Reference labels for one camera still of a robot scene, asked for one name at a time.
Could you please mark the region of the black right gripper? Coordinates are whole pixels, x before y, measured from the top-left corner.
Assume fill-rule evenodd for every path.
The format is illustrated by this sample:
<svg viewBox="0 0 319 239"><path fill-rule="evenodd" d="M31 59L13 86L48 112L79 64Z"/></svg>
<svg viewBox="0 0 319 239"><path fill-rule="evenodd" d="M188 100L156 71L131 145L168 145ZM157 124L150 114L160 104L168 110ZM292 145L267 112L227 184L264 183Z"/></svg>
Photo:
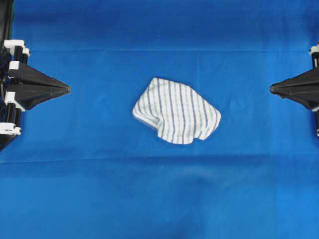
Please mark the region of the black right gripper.
<svg viewBox="0 0 319 239"><path fill-rule="evenodd" d="M292 92L278 91L283 88L308 87L319 85L319 42L309 49L312 58L313 69L300 75L288 78L284 81L274 83L270 86L270 92L281 98L287 98L303 105L306 109L312 110L317 117L317 136L319 136L319 93L318 92Z"/></svg>

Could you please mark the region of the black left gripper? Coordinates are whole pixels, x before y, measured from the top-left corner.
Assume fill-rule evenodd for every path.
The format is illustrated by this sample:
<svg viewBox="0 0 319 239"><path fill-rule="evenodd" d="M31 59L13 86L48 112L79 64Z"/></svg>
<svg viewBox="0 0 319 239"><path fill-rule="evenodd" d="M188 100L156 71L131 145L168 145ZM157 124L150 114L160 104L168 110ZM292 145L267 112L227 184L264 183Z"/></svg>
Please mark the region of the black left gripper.
<svg viewBox="0 0 319 239"><path fill-rule="evenodd" d="M34 108L48 100L69 94L69 86L45 75L27 65L30 50L23 40L5 40L3 42L6 60L4 62L4 78L1 85L1 98L6 106L4 121L0 123L0 133L3 135L19 136L21 113ZM23 83L35 83L40 86L58 88L17 88L8 89L13 84L13 78Z"/></svg>

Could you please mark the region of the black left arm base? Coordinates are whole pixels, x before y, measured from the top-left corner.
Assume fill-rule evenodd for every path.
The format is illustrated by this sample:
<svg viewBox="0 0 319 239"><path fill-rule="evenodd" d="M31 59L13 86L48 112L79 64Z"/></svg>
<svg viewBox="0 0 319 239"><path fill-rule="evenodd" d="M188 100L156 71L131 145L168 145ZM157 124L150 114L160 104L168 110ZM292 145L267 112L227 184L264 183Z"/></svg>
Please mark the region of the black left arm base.
<svg viewBox="0 0 319 239"><path fill-rule="evenodd" d="M0 47L5 40L11 39L11 27L14 17L14 0L0 0Z"/></svg>

